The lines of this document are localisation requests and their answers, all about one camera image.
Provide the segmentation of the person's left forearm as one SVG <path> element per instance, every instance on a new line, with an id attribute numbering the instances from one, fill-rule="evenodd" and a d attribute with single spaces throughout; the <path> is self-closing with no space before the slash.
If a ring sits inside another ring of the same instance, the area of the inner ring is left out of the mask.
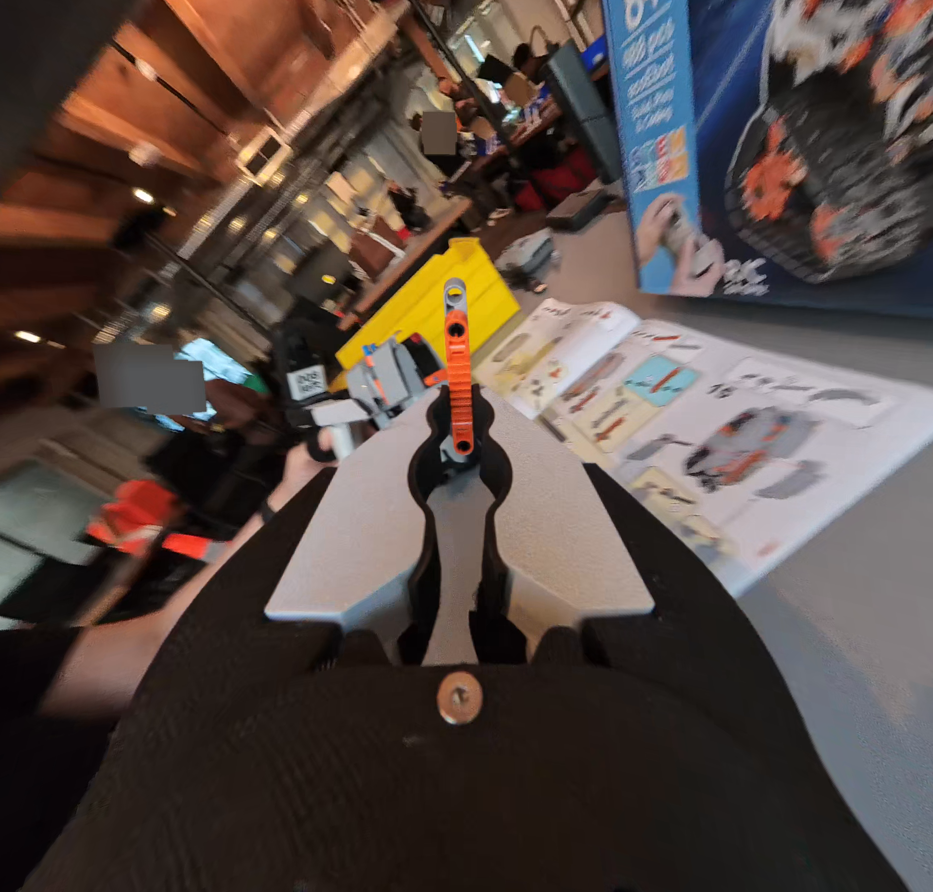
<path id="1" fill-rule="evenodd" d="M 42 717 L 112 720 L 130 706 L 169 634 L 215 574 L 264 525 L 251 517 L 220 554 L 157 611 L 112 624 L 84 628 L 38 706 Z"/>

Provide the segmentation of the white ceiling vent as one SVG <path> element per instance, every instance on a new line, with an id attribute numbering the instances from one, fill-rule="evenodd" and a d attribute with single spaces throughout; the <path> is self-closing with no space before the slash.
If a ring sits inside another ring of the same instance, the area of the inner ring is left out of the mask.
<path id="1" fill-rule="evenodd" d="M 292 155 L 292 147 L 272 127 L 262 128 L 237 155 L 239 172 L 253 185 L 267 185 Z"/>

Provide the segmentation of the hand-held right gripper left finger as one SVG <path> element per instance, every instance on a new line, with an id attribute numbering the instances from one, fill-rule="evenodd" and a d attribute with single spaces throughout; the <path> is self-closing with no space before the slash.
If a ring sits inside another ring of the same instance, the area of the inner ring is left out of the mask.
<path id="1" fill-rule="evenodd" d="M 447 390 L 435 387 L 339 464 L 266 604 L 269 620 L 367 630 L 393 660 L 424 661 L 440 596 L 428 499 L 446 436 Z"/>

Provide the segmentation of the blue toy box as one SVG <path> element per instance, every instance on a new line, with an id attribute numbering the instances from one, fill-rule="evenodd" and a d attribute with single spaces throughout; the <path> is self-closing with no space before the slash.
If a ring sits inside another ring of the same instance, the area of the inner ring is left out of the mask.
<path id="1" fill-rule="evenodd" d="M 932 0 L 602 0 L 654 296 L 931 319 Z"/>

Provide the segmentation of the orange safety vest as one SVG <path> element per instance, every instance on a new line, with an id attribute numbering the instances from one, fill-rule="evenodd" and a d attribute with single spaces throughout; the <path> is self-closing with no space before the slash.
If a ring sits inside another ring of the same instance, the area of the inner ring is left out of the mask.
<path id="1" fill-rule="evenodd" d="M 210 563 L 227 548 L 231 531 L 156 481 L 133 479 L 91 515 L 85 536 L 134 558 L 164 551 Z"/>

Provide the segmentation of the person's black clothing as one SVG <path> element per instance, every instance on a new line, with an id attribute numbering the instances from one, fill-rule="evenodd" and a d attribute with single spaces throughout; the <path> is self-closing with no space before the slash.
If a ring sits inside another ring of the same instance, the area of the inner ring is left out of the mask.
<path id="1" fill-rule="evenodd" d="M 19 890 L 95 776 L 114 717 L 43 716 L 42 700 L 78 636 L 37 626 L 1 633 L 1 889 Z"/>

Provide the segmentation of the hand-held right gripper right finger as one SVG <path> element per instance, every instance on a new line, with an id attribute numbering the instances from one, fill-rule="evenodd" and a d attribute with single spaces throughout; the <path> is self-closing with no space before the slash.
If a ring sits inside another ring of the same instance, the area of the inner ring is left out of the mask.
<path id="1" fill-rule="evenodd" d="M 472 609 L 479 662 L 523 664 L 554 628 L 649 615 L 654 599 L 583 461 L 479 385 L 473 424 L 492 496 Z"/>

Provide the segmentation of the grey toy motor block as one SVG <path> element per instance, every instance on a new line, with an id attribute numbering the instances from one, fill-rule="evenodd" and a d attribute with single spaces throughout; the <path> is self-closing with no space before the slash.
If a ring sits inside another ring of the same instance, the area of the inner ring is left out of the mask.
<path id="1" fill-rule="evenodd" d="M 494 264 L 507 279 L 540 280 L 558 257 L 553 232 L 544 228 L 508 245 Z"/>

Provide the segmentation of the dark computer monitor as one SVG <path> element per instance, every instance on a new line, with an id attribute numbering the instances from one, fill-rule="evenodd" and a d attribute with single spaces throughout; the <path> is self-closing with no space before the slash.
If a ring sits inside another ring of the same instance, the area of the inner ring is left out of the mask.
<path id="1" fill-rule="evenodd" d="M 622 154 L 614 116 L 595 87 L 573 43 L 558 46 L 543 65 L 546 87 L 569 122 L 576 139 L 606 184 L 622 178 Z"/>

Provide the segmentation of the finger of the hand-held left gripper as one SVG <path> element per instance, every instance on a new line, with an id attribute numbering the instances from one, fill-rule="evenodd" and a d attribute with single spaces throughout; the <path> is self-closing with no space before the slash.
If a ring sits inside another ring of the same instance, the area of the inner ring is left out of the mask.
<path id="1" fill-rule="evenodd" d="M 328 399 L 310 406 L 310 415 L 319 428 L 351 426 L 371 421 L 371 412 L 356 398 Z"/>

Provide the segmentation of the orange and grey toy beam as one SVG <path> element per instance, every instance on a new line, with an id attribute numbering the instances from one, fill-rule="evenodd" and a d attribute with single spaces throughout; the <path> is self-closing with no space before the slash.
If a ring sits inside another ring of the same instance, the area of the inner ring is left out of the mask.
<path id="1" fill-rule="evenodd" d="M 449 455 L 466 468 L 474 452 L 473 381 L 466 284 L 450 278 L 443 289 L 443 335 L 449 395 Z"/>

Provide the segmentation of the open instruction booklet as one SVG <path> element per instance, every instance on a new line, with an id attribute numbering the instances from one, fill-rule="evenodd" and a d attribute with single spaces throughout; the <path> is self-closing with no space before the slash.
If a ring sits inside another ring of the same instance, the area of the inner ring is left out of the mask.
<path id="1" fill-rule="evenodd" d="M 930 442 L 931 390 L 612 302 L 546 299 L 474 369 L 741 595 Z"/>

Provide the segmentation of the person's left hand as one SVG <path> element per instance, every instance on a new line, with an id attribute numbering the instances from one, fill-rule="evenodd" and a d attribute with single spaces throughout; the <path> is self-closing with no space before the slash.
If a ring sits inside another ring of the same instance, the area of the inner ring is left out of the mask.
<path id="1" fill-rule="evenodd" d="M 338 464 L 335 459 L 318 461 L 310 454 L 307 442 L 298 443 L 286 455 L 283 477 L 268 498 L 269 506 L 276 512 L 281 510 L 319 473 Z"/>

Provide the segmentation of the grey toy robot assembly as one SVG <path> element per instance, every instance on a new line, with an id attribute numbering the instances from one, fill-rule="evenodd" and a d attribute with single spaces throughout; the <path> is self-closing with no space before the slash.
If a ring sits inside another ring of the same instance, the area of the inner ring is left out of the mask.
<path id="1" fill-rule="evenodd" d="M 363 346 L 363 358 L 346 374 L 346 388 L 367 410 L 372 425 L 382 430 L 433 388 L 443 369 L 437 352 L 420 334 L 403 340 L 392 336 Z"/>

